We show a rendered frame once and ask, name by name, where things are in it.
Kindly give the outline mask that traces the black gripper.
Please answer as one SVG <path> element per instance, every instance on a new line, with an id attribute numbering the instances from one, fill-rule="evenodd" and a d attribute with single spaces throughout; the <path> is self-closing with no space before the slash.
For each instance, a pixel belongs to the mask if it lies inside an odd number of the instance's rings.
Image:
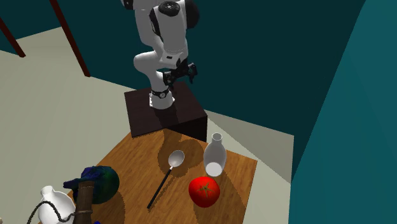
<path id="1" fill-rule="evenodd" d="M 198 75 L 198 72 L 196 65 L 193 62 L 188 64 L 188 61 L 185 59 L 176 69 L 163 72 L 163 82 L 165 85 L 173 87 L 174 77 L 180 78 L 186 75 L 189 77 L 190 83 L 193 83 L 193 79 Z"/>

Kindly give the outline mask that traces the dark robot stand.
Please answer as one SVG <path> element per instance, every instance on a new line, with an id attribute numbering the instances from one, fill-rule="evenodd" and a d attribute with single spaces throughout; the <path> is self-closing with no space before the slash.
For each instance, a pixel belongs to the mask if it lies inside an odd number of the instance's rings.
<path id="1" fill-rule="evenodd" d="M 132 137 L 161 129 L 170 129 L 189 137 L 207 141 L 207 113 L 189 86 L 178 81 L 172 92 L 175 101 L 167 109 L 149 106 L 150 88 L 125 92 L 125 102 Z"/>

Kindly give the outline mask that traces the white bottle vase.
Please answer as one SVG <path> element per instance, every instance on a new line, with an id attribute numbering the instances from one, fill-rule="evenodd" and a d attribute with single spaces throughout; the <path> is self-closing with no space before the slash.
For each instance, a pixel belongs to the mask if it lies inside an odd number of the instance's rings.
<path id="1" fill-rule="evenodd" d="M 221 175 L 226 164 L 226 149 L 222 143 L 223 136 L 219 132 L 212 135 L 212 141 L 204 151 L 204 169 L 211 177 Z"/>

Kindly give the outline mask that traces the wooden table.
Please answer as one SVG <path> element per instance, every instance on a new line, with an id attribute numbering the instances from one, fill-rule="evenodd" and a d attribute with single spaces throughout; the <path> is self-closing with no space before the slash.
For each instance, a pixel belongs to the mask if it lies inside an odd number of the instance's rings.
<path id="1" fill-rule="evenodd" d="M 215 178 L 220 187 L 214 205 L 202 208 L 188 193 L 191 180 L 205 176 L 206 142 L 169 129 L 139 137 L 126 135 L 101 161 L 120 179 L 116 195 L 92 206 L 92 220 L 101 224 L 242 224 L 257 161 L 238 153 L 226 153 L 226 165 Z M 185 154 L 173 168 L 154 203 L 151 198 L 169 170 L 168 158 L 175 151 Z"/>

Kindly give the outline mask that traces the dark red bar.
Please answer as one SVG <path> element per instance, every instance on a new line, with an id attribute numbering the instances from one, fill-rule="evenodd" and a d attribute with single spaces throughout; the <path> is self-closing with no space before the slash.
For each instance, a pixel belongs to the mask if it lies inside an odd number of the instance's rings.
<path id="1" fill-rule="evenodd" d="M 7 27 L 7 25 L 4 23 L 2 18 L 0 17 L 0 30 L 3 32 L 4 36 L 10 43 L 10 45 L 13 47 L 14 51 L 17 53 L 17 55 L 21 58 L 24 58 L 26 54 L 24 51 L 21 49 L 20 45 L 16 41 L 15 37 L 12 35 L 11 31 Z"/>
<path id="2" fill-rule="evenodd" d="M 64 17 L 64 14 L 63 14 L 62 10 L 60 9 L 58 1 L 57 0 L 49 0 L 49 2 L 50 2 L 51 6 L 55 12 L 55 15 L 62 27 L 62 30 L 64 31 L 64 34 L 66 35 L 66 38 L 72 48 L 72 51 L 78 61 L 78 64 L 81 67 L 81 70 L 83 71 L 84 76 L 91 77 L 88 67 L 85 64 L 85 61 L 83 60 L 83 57 L 82 57 L 81 52 L 78 48 L 78 45 L 76 44 L 73 34 L 72 34 L 72 32 L 67 24 L 67 21 Z"/>

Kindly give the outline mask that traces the red tomato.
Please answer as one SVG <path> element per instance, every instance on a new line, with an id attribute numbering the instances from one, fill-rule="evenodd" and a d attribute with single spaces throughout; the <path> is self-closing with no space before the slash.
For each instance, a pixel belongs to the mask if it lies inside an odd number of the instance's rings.
<path id="1" fill-rule="evenodd" d="M 188 193 L 198 207 L 211 207 L 219 199 L 220 188 L 214 179 L 202 176 L 190 182 Z"/>

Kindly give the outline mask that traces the blue green round figure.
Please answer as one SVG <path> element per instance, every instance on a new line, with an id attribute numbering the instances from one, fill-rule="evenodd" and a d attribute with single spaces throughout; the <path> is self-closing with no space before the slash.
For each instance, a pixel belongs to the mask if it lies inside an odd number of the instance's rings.
<path id="1" fill-rule="evenodd" d="M 86 167 L 80 178 L 63 182 L 63 187 L 73 191 L 73 199 L 78 201 L 79 184 L 84 181 L 93 181 L 92 204 L 102 204 L 111 199 L 119 189 L 120 179 L 116 171 L 110 166 Z"/>

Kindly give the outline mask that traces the white jug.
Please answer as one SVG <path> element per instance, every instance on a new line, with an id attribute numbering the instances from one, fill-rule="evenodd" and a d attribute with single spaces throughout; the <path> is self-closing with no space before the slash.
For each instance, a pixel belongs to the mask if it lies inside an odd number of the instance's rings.
<path id="1" fill-rule="evenodd" d="M 75 205 L 72 199 L 64 192 L 55 191 L 53 186 L 45 186 L 41 189 L 41 201 L 51 202 L 61 218 L 66 220 L 67 217 L 75 212 Z M 38 208 L 38 218 L 42 224 L 73 224 L 74 216 L 71 216 L 69 221 L 60 222 L 55 211 L 49 204 L 42 204 Z"/>

